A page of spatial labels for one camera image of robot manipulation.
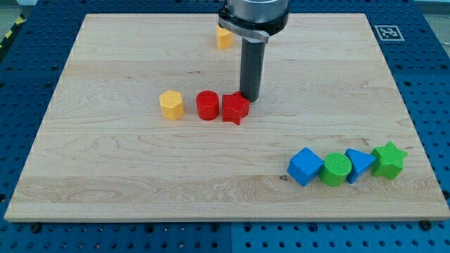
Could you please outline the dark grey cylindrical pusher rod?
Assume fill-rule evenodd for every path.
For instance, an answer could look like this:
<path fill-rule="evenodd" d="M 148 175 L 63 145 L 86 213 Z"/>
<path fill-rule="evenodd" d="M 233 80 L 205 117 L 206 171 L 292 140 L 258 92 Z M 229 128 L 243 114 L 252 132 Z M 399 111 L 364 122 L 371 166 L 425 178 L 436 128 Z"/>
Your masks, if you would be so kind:
<path fill-rule="evenodd" d="M 265 43 L 242 38 L 240 58 L 240 93 L 250 102 L 259 98 Z"/>

